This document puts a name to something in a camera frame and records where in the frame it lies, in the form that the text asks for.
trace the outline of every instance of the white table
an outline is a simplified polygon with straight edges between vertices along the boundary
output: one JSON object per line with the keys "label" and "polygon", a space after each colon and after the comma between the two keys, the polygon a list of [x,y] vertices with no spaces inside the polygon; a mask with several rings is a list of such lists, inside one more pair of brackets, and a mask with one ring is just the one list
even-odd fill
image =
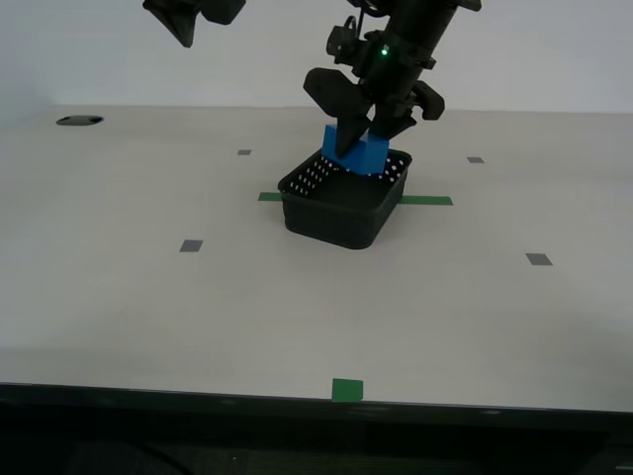
{"label": "white table", "polygon": [[0,381],[633,411],[633,116],[421,124],[406,193],[455,206],[398,206],[364,251],[257,201],[326,122],[60,107],[1,132]]}

